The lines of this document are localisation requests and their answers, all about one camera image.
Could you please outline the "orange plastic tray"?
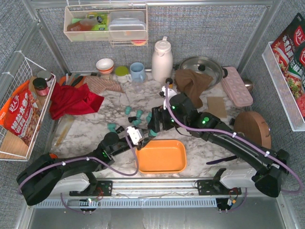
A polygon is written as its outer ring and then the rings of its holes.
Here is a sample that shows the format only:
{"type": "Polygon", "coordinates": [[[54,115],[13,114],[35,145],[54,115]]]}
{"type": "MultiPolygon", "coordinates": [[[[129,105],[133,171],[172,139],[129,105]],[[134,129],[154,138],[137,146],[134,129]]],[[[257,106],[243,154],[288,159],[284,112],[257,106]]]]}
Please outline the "orange plastic tray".
{"type": "Polygon", "coordinates": [[[136,155],[143,174],[180,173],[187,165],[185,146],[176,139],[152,140],[136,155]]]}

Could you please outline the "brown cloth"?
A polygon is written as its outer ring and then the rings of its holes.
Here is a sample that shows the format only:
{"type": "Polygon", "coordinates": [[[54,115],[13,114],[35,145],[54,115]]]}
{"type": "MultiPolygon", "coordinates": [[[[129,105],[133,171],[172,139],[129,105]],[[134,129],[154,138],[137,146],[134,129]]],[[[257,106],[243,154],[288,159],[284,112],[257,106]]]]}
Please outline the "brown cloth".
{"type": "Polygon", "coordinates": [[[174,81],[177,90],[185,93],[194,104],[195,108],[203,106],[200,96],[203,91],[207,90],[213,78],[205,73],[197,73],[191,69],[182,69],[175,71],[174,81]]]}

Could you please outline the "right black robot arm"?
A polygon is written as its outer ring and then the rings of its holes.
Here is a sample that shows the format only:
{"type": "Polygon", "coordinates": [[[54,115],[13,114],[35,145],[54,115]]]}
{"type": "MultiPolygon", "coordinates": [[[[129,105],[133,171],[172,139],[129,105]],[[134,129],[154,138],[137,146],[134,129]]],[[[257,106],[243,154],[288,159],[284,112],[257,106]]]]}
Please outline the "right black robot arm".
{"type": "Polygon", "coordinates": [[[249,141],[215,115],[198,112],[184,93],[171,97],[166,97],[164,92],[159,95],[164,99],[164,104],[152,108],[149,129],[158,133],[160,130],[181,127],[192,137],[227,149],[255,169],[251,180],[260,192],[273,198],[279,195],[283,175],[288,174],[284,167],[290,157],[288,152],[282,149],[276,152],[249,141]]]}

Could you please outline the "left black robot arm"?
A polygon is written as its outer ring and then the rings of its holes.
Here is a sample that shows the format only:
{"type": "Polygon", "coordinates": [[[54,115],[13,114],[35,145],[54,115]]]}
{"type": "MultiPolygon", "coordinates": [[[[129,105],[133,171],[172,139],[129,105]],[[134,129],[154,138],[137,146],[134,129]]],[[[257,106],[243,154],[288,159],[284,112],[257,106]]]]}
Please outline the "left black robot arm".
{"type": "Polygon", "coordinates": [[[134,176],[139,171],[139,162],[136,158],[134,148],[142,149],[152,139],[147,136],[140,140],[138,145],[131,142],[131,138],[126,136],[119,138],[115,132],[109,132],[92,152],[70,158],[56,158],[49,154],[41,155],[30,166],[17,176],[17,192],[26,200],[27,205],[33,206],[44,201],[53,191],[56,184],[67,177],[81,173],[93,173],[110,169],[123,176],[134,176]],[[136,161],[136,171],[124,173],[111,165],[114,163],[113,156],[132,150],[136,161]]]}

